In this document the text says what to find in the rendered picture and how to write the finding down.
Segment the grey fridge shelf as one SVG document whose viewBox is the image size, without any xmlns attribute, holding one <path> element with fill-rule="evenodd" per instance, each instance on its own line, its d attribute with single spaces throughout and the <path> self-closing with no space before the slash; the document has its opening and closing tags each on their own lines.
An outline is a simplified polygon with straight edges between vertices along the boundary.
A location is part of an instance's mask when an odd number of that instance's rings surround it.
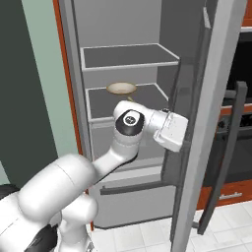
<svg viewBox="0 0 252 252">
<path fill-rule="evenodd" d="M 179 57 L 159 43 L 82 47 L 83 71 L 174 66 Z"/>
<path fill-rule="evenodd" d="M 89 122 L 109 120 L 117 103 L 129 98 L 147 108 L 161 110 L 168 107 L 168 96 L 157 83 L 138 85 L 131 94 L 111 94 L 106 88 L 86 89 Z"/>
</svg>

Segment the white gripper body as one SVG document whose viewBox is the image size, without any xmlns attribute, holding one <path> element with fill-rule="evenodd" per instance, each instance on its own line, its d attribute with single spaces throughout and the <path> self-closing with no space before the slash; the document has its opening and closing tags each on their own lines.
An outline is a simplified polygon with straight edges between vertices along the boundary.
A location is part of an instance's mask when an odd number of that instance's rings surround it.
<svg viewBox="0 0 252 252">
<path fill-rule="evenodd" d="M 169 112 L 160 129 L 154 133 L 154 140 L 167 150 L 179 153 L 183 145 L 188 119 Z"/>
</svg>

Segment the black wall oven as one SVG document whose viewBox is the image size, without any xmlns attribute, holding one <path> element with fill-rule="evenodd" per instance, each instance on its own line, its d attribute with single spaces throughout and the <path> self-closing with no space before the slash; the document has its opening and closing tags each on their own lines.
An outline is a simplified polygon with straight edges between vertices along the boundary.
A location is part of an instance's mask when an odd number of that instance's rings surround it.
<svg viewBox="0 0 252 252">
<path fill-rule="evenodd" d="M 252 29 L 242 31 L 236 45 L 225 96 L 203 181 L 214 187 L 252 179 Z"/>
</svg>

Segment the grey fridge door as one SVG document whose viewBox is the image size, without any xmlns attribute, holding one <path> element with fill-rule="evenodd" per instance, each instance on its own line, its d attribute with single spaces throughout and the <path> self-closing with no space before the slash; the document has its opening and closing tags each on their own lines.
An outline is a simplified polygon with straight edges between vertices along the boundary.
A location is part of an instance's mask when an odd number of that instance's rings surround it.
<svg viewBox="0 0 252 252">
<path fill-rule="evenodd" d="M 170 252 L 186 251 L 246 5 L 247 0 L 205 0 L 196 53 L 181 59 L 179 70 L 192 66 L 193 76 L 177 75 L 169 108 L 177 114 L 185 109 L 188 127 L 181 150 L 165 153 L 160 176 L 175 187 Z"/>
</svg>

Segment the orange wooden cabinet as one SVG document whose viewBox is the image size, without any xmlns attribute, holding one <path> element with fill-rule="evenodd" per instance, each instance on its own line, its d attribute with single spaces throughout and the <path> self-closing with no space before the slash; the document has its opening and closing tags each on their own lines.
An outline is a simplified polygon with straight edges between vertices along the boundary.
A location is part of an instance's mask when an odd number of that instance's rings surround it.
<svg viewBox="0 0 252 252">
<path fill-rule="evenodd" d="M 236 81 L 244 81 L 248 91 L 241 117 L 240 128 L 226 174 L 225 182 L 220 189 L 218 206 L 252 200 L 252 0 L 248 0 L 242 23 L 238 44 L 236 46 L 227 87 L 234 88 Z M 201 189 L 197 209 L 202 210 L 209 201 L 215 184 L 215 176 L 219 173 L 227 141 L 227 129 L 231 109 L 231 99 L 223 101 L 220 113 L 218 134 L 214 140 L 207 171 Z"/>
</svg>

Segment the tan bowl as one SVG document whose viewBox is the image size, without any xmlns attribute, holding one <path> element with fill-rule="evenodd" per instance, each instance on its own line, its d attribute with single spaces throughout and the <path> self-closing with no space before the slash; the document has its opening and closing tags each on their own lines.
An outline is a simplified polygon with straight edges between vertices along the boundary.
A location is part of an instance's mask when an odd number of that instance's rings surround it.
<svg viewBox="0 0 252 252">
<path fill-rule="evenodd" d="M 133 101 L 132 93 L 137 89 L 134 84 L 119 82 L 112 83 L 106 87 L 106 90 L 113 95 L 125 95 L 128 100 Z"/>
</svg>

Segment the grey fridge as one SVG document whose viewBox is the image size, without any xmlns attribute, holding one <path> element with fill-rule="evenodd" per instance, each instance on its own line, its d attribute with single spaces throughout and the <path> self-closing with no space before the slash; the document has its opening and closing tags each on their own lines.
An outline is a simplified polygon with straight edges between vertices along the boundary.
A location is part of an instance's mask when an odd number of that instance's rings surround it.
<svg viewBox="0 0 252 252">
<path fill-rule="evenodd" d="M 188 115 L 206 0 L 59 0 L 77 109 L 79 143 L 95 160 L 113 138 L 112 112 L 122 96 L 112 83 L 133 83 L 125 98 L 166 109 L 179 89 L 176 110 Z M 97 228 L 167 218 L 173 213 L 181 156 L 146 134 L 137 158 L 90 190 Z"/>
</svg>

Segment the grey fridge freezer drawer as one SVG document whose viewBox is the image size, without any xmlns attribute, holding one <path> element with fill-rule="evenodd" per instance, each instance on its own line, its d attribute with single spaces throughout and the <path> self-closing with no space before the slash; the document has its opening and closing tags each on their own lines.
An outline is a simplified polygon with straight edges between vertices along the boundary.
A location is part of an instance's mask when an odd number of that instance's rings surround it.
<svg viewBox="0 0 252 252">
<path fill-rule="evenodd" d="M 112 172 L 93 186 L 89 193 L 98 202 L 94 227 L 108 229 L 171 217 L 175 195 L 173 185 L 115 195 L 99 192 L 103 186 L 114 188 L 161 181 L 160 172 L 160 165 Z"/>
</svg>

